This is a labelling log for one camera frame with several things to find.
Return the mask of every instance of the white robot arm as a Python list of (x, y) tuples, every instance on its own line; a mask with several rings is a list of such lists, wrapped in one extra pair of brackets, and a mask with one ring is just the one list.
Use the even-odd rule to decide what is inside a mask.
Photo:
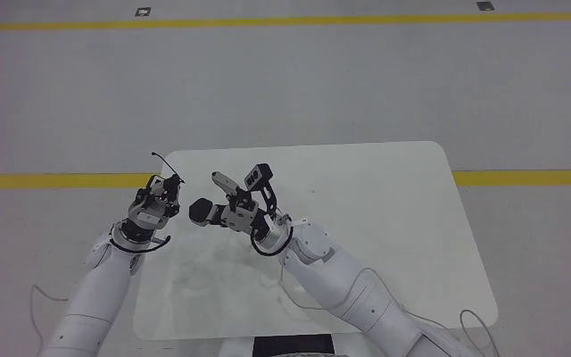
[[(256, 165), (244, 180), (245, 191), (221, 173), (212, 173), (229, 204), (215, 205), (201, 198), (190, 206), (191, 221), (249, 234), (256, 252), (278, 255), (283, 267), (324, 309), (358, 328), (388, 357), (474, 356), (441, 330), (413, 320), (377, 274), (335, 245), (323, 229), (278, 213), (271, 177), (267, 164)], [(256, 191), (261, 192), (266, 211), (252, 199)]]
[[(58, 327), (52, 334), (43, 357), (94, 357), (117, 317), (131, 277), (140, 268), (145, 254), (166, 245), (154, 238), (179, 211), (178, 190), (182, 179), (152, 176), (137, 191), (128, 217), (115, 223), (109, 234), (101, 235), (87, 257), (92, 269), (70, 299)], [(148, 249), (152, 242), (159, 243)]]

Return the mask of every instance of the tabletop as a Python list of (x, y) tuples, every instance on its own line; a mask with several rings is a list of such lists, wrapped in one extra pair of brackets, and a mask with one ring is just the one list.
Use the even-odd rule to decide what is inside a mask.
[[(436, 143), (178, 151), (166, 159), (186, 183), (180, 214), (157, 232), (171, 235), (171, 243), (145, 257), (133, 319), (142, 339), (356, 331), (326, 311), (296, 307), (278, 285), (277, 258), (259, 256), (247, 235), (200, 228), (188, 218), (198, 198), (227, 203), (212, 172), (244, 187), (245, 175), (262, 162), (274, 173), (270, 183), (280, 210), (318, 223), (375, 269), (409, 310), (449, 328), (459, 327), (465, 308), (487, 325), (497, 319), (450, 166)], [(171, 174), (164, 166), (162, 176)], [(256, 199), (263, 207), (261, 196)], [(286, 272), (284, 285), (297, 303), (317, 306)]]

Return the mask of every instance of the floor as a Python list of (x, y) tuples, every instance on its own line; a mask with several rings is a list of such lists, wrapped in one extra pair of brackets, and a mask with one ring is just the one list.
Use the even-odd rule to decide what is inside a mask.
[[(563, 0), (494, 13), (571, 12)], [(37, 0), (0, 25), (480, 14), (475, 1)], [(0, 174), (153, 172), (152, 150), (433, 140), (453, 170), (571, 169), (571, 21), (2, 30)], [(499, 308), (503, 356), (571, 350), (570, 186), (459, 187)], [(29, 287), (71, 294), (129, 189), (3, 189), (0, 346), (33, 355)], [(219, 341), (141, 341), (137, 283), (101, 356), (214, 356)], [(49, 336), (62, 304), (37, 299)], [(481, 329), (473, 331), (484, 341)]]

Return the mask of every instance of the black cable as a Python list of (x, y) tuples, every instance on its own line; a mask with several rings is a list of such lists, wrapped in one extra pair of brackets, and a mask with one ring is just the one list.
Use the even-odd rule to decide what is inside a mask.
[(282, 253), (284, 251), (284, 249), (286, 249), (286, 247), (289, 245), (289, 242), (292, 241), (293, 235), (294, 235), (294, 228), (291, 227), (291, 228), (289, 228), (289, 236), (287, 237), (287, 240), (274, 253), (266, 253), (266, 252), (263, 252), (262, 250), (260, 250), (260, 248), (256, 244), (256, 240), (253, 237), (253, 231), (252, 231), (252, 233), (250, 233), (250, 243), (252, 244), (253, 250), (256, 251), (257, 254), (259, 254), (261, 256), (275, 256), (275, 255)]
[[(152, 152), (151, 155), (152, 155), (152, 156), (159, 156), (159, 157), (161, 158), (161, 160), (162, 160), (164, 163), (166, 163), (167, 166), (169, 166), (169, 169), (171, 169), (172, 172), (174, 172), (175, 175), (178, 176), (177, 172), (172, 168), (172, 166), (169, 165), (169, 163), (168, 163), (166, 160), (164, 160), (164, 158), (163, 158), (162, 156), (160, 156), (160, 155), (157, 154), (156, 152)], [(179, 179), (180, 182), (182, 182), (183, 184), (185, 183), (185, 181), (184, 181), (182, 178), (180, 178), (180, 176), (178, 176), (178, 179)]]
[(157, 245), (157, 246), (154, 246), (153, 248), (144, 249), (144, 250), (142, 250), (142, 251), (132, 251), (132, 250), (130, 250), (130, 249), (128, 249), (128, 248), (124, 248), (124, 247), (118, 245), (118, 244), (113, 240), (113, 238), (111, 238), (111, 239), (109, 240), (109, 242), (111, 242), (111, 244), (114, 245), (115, 248), (119, 249), (119, 250), (122, 251), (122, 252), (131, 253), (131, 254), (142, 254), (142, 253), (154, 252), (154, 251), (156, 251), (156, 250), (159, 249), (159, 248), (163, 248), (169, 241), (170, 241), (170, 236), (167, 236), (167, 237), (165, 238), (164, 242), (160, 243), (160, 244)]

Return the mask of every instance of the yellow line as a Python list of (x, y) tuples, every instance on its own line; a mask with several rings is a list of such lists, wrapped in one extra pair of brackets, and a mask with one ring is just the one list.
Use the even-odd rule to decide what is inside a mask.
[(151, 173), (0, 175), (0, 189), (144, 187)]
[[(137, 188), (152, 173), (0, 175), (0, 189)], [(571, 186), (571, 170), (454, 171), (457, 186)]]
[(571, 170), (454, 171), (456, 186), (571, 186)]
[(246, 19), (189, 19), (0, 23), (0, 31), (66, 29), (174, 29), (246, 26), (315, 26), (452, 22), (571, 21), (571, 12), (465, 13), (433, 15), (326, 16)]

